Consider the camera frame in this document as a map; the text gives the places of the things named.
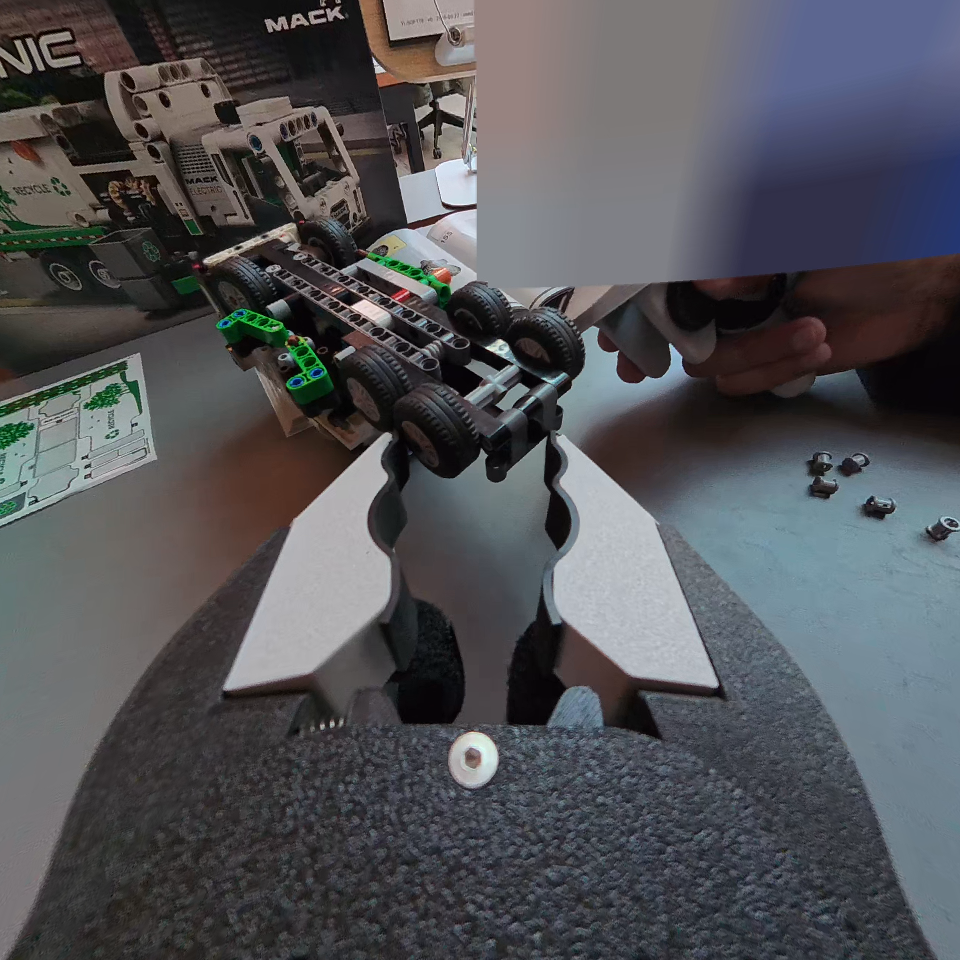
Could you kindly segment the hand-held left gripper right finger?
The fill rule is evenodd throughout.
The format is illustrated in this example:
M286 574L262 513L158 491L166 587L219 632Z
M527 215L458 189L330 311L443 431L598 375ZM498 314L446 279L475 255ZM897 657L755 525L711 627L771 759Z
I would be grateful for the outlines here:
M539 666L623 724L642 692L715 697L722 683L659 524L562 434L546 440Z

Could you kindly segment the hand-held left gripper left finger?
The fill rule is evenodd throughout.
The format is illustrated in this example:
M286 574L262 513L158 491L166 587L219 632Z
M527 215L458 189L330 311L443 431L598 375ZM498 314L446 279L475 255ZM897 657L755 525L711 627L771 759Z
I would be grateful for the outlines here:
M222 687L311 693L345 714L407 668L406 450L380 436L292 523Z

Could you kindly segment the lego truck model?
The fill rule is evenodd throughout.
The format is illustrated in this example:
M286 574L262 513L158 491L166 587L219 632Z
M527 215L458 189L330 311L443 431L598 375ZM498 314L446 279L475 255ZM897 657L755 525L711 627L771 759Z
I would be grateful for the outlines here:
M427 470L479 457L505 478L563 423L585 364L563 310L459 263L360 249L334 220L299 221L194 264L227 351L294 414L346 446L394 435Z

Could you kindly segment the lego instruction booklet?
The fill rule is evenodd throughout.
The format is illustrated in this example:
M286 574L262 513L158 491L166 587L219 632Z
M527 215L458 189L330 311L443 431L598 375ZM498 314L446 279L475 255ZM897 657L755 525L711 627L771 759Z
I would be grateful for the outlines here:
M451 289L477 279L476 210L460 210L429 226L404 227L385 233L366 246L366 252L391 258L425 272L450 272Z

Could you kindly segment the lego set box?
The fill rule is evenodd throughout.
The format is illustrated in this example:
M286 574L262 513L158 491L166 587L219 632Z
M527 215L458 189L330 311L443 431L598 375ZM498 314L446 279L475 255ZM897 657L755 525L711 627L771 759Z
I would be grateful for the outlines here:
M211 311L194 265L405 227L358 2L1 3L2 378Z

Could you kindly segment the person's right hand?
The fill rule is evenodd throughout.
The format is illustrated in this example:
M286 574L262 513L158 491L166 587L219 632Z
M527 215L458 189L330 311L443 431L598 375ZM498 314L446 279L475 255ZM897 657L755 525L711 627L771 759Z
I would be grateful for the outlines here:
M744 397L909 354L949 324L958 269L958 255L949 255L806 271L784 302L785 322L719 340L684 370Z

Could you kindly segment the green white sticker sheet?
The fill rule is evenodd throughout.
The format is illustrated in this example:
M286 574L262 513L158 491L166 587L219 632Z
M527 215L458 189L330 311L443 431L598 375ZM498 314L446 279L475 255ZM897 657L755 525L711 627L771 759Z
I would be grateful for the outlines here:
M1 403L1 524L157 460L138 353Z

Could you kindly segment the black office chair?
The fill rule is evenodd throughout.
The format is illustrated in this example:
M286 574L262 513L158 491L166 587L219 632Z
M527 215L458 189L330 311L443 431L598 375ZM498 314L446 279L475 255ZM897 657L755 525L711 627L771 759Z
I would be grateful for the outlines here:
M461 107L459 114L451 113L443 107L442 101L454 95L466 98L470 83L469 78L452 78L414 86L414 108L427 108L426 114L417 121L418 135L421 141L425 140L426 135L432 137L430 143L436 161L443 157L441 138L444 127L462 129L464 123L464 108Z

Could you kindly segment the instruction sheet on wooden stand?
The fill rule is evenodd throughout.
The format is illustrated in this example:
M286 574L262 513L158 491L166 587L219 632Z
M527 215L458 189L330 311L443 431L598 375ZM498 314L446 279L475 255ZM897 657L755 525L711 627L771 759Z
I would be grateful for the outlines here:
M438 198L449 210L475 208L477 201L477 158L474 118L476 112L475 62L442 65L436 59L433 36L416 38L407 45L391 47L386 14L382 2L360 3L371 54L378 64L398 82L409 85L467 82L462 116L461 158L439 162L434 169Z

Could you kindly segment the printed instruction sheet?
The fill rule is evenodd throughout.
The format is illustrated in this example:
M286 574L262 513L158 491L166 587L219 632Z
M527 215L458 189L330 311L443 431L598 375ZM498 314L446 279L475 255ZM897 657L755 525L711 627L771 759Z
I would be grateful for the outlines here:
M438 38L474 25L474 1L382 1L391 44Z

